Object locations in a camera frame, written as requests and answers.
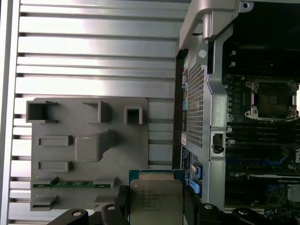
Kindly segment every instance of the dell logo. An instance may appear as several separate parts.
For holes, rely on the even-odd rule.
[[[300,149],[296,149],[296,160],[295,160],[296,163],[300,163]]]

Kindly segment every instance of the green circuit board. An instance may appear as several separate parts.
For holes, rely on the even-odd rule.
[[[94,184],[93,181],[57,181],[52,184],[35,184],[34,188],[110,188],[110,184]]]

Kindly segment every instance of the ventilated grille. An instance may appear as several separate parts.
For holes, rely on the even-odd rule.
[[[202,147],[204,70],[195,64],[187,75],[187,140]]]

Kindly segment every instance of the cpu socket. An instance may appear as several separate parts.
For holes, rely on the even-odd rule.
[[[253,120],[290,120],[298,117],[296,96],[299,84],[291,81],[255,80],[251,89],[251,109],[245,116]]]

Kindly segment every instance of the motherboard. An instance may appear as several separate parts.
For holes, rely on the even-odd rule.
[[[282,58],[274,49],[227,46],[225,203],[261,209],[270,219],[298,217],[300,67],[294,52]]]

